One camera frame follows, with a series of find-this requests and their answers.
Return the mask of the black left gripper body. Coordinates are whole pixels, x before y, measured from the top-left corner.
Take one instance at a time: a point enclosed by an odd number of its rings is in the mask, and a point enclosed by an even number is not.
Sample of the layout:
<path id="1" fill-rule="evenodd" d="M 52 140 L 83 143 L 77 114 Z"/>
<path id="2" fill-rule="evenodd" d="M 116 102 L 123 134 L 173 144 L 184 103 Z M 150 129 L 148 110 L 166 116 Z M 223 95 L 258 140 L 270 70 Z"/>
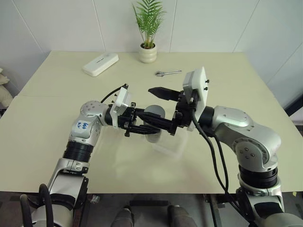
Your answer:
<path id="1" fill-rule="evenodd" d="M 125 130 L 124 136 L 130 137 L 131 133 L 139 134 L 136 124 L 136 103 L 131 102 L 122 115 L 119 116 L 119 128 Z"/>

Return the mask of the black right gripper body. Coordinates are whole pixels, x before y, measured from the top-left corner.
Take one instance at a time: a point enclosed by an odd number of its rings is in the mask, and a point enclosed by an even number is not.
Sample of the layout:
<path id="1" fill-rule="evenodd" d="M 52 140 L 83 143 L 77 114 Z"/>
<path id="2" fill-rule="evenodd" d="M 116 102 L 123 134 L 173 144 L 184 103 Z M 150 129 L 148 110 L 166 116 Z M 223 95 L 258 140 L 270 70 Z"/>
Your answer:
<path id="1" fill-rule="evenodd" d="M 192 112 L 196 111 L 196 107 L 196 93 L 194 93 L 194 96 L 190 97 L 189 101 L 187 101 L 184 91 L 180 91 L 176 105 L 176 119 L 178 127 L 188 127 L 191 124 Z"/>

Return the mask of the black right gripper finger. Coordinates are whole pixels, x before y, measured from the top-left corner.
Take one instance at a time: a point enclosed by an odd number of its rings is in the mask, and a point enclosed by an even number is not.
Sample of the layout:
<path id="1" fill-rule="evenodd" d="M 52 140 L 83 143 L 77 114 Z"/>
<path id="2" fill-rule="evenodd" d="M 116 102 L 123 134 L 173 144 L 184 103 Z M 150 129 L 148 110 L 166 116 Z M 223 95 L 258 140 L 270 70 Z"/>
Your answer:
<path id="1" fill-rule="evenodd" d="M 157 98 L 172 101 L 178 101 L 179 96 L 182 94 L 181 91 L 176 91 L 165 87 L 153 87 L 148 89 L 148 92 L 155 95 Z"/>
<path id="2" fill-rule="evenodd" d="M 182 114 L 178 111 L 174 113 L 172 120 L 162 118 L 160 115 L 151 112 L 139 112 L 138 116 L 147 124 L 166 130 L 172 136 L 175 135 L 177 127 L 180 126 L 182 122 Z"/>

